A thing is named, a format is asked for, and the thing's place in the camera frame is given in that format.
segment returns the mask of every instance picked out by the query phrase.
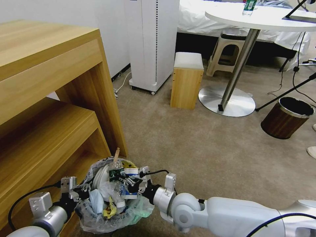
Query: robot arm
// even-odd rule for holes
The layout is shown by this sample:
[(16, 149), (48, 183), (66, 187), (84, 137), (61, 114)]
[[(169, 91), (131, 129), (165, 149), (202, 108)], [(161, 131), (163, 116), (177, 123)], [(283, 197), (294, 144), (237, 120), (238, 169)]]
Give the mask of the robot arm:
[(159, 208), (163, 219), (181, 232), (196, 226), (209, 229), (219, 237), (246, 237), (256, 227), (275, 218), (253, 232), (253, 236), (316, 237), (316, 201), (298, 200), (287, 209), (276, 210), (246, 200), (223, 197), (201, 200), (189, 193), (175, 195), (176, 175), (171, 173), (166, 176), (164, 188), (152, 185), (150, 176), (146, 180), (149, 182), (143, 196)]
[[(298, 200), (287, 209), (276, 210), (246, 200), (223, 197), (201, 200), (189, 193), (176, 195), (175, 174), (167, 174), (162, 187), (153, 185), (148, 173), (149, 167), (146, 166), (140, 168), (138, 177), (127, 178), (129, 192), (138, 191), (148, 198), (151, 204), (159, 208), (161, 217), (181, 232), (188, 232), (192, 227), (202, 227), (219, 237), (250, 237), (256, 227), (272, 220), (270, 224), (253, 232), (253, 236), (316, 237), (316, 201)], [(89, 196), (88, 192), (75, 192), (75, 177), (65, 177), (63, 183), (62, 197), (57, 203), (52, 204), (47, 192), (30, 198), (33, 226), (21, 228), (8, 237), (58, 236), (76, 203)], [(293, 213), (298, 215), (282, 218)]]

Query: wooden shelf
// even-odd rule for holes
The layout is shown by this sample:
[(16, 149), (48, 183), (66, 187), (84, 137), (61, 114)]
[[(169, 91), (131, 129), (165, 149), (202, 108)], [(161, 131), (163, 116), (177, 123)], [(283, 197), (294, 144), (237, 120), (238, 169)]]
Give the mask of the wooden shelf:
[[(63, 166), (45, 183), (45, 185), (56, 183), (65, 176), (76, 176), (77, 183), (80, 183), (86, 177), (90, 165), (104, 158), (86, 151), (86, 148), (86, 143), (81, 145), (63, 164)], [(60, 198), (60, 189), (58, 188), (49, 188), (43, 190), (43, 192), (50, 192), (53, 202), (58, 201)], [(16, 228), (22, 228), (31, 224), (33, 218), (33, 214), (28, 203), (28, 198), (25, 198), (21, 202), (23, 202), (22, 208), (18, 212), (14, 212), (15, 215), (13, 215), (14, 218), (12, 219), (12, 222)], [(78, 220), (79, 219), (77, 215), (73, 214), (71, 219), (64, 226), (61, 236), (68, 236), (73, 231), (73, 228), (76, 227), (76, 222)], [(8, 224), (2, 230), (0, 230), (0, 236), (7, 236), (10, 233), (11, 229)]]
[[(25, 121), (25, 114), (35, 116)], [(10, 127), (17, 124), (18, 128), (10, 131)], [(0, 129), (3, 132), (0, 135), (0, 167), (5, 167), (0, 172), (0, 229), (7, 223), (8, 211), (15, 200), (43, 186), (57, 171), (62, 173), (69, 157), (99, 129), (93, 111), (49, 98), (1, 126), (7, 128)], [(77, 166), (76, 162), (71, 170), (79, 171), (84, 167)]]
[[(65, 175), (79, 182), (99, 157), (127, 150), (98, 29), (17, 20), (0, 24), (0, 45), (0, 236), (6, 236), (19, 197)], [(46, 98), (54, 91), (63, 102)], [(47, 191), (58, 200), (58, 189)], [(27, 202), (14, 209), (16, 227), (32, 219)]]

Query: plastic stool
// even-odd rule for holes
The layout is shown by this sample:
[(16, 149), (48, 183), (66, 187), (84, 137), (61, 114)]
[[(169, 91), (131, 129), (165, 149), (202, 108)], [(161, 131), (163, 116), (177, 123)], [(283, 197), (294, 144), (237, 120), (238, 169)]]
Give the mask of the plastic stool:
[[(244, 46), (246, 35), (232, 35), (222, 31), (218, 38), (213, 55), (208, 63), (206, 75), (213, 76), (215, 71), (233, 72), (236, 61), (240, 55), (240, 51)], [(223, 50), (228, 45), (235, 45), (232, 56), (222, 55)]]
[(175, 54), (171, 107), (194, 109), (203, 72), (201, 54), (186, 52)]

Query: round white table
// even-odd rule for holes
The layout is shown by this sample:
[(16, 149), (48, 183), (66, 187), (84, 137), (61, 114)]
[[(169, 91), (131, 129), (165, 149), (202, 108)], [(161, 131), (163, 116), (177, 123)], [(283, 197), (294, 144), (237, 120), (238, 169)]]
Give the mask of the round white table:
[[(227, 6), (221, 2), (211, 9), (206, 9), (205, 16), (211, 20), (250, 28), (245, 44), (236, 61), (233, 76), (226, 88), (205, 87), (198, 94), (201, 103), (211, 111), (230, 117), (242, 117), (251, 114), (255, 109), (252, 96), (236, 87), (242, 67), (256, 42), (260, 30), (312, 32), (316, 31), (315, 23), (283, 19), (291, 9), (257, 6), (251, 16), (242, 15), (244, 4), (236, 3)], [(292, 15), (316, 18), (315, 13), (296, 11)]]

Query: brown waste basket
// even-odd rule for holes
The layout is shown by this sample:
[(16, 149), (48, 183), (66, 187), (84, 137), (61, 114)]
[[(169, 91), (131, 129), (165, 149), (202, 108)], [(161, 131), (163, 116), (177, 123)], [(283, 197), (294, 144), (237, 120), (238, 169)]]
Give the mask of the brown waste basket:
[(261, 122), (261, 128), (274, 138), (289, 139), (313, 114), (314, 109), (306, 102), (283, 97)]

